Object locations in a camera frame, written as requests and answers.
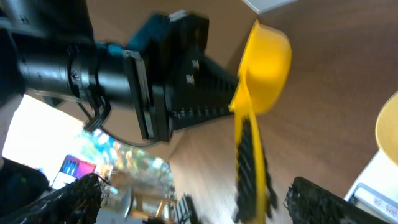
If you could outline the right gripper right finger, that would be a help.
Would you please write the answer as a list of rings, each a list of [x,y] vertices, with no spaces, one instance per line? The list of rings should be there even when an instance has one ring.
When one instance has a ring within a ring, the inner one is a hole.
[[[285,207],[293,224],[383,224],[385,222],[303,177],[296,177],[289,187]]]

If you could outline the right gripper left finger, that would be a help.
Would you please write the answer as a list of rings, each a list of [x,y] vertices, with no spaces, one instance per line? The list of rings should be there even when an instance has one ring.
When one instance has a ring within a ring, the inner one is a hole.
[[[1,218],[7,224],[96,223],[103,184],[94,173]]]

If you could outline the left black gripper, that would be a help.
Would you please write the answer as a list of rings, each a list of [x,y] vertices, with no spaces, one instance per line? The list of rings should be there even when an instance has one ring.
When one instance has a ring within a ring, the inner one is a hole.
[[[132,63],[134,109],[145,140],[230,115],[238,78],[203,54],[209,19],[190,11],[154,13],[125,48]]]

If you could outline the yellow measuring scoop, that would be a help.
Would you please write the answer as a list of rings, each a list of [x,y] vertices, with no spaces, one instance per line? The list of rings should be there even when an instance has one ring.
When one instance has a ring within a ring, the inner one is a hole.
[[[292,60],[288,37],[255,21],[238,69],[229,109],[236,151],[235,223],[265,223],[277,208],[257,116],[269,112],[284,89]]]

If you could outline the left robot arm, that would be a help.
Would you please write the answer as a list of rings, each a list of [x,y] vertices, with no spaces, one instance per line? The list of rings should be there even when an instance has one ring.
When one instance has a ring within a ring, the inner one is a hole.
[[[2,1],[2,94],[86,102],[89,132],[112,107],[132,108],[143,139],[167,142],[175,130],[230,114],[238,79],[205,55],[209,23],[155,13],[122,46],[94,40],[85,1]]]

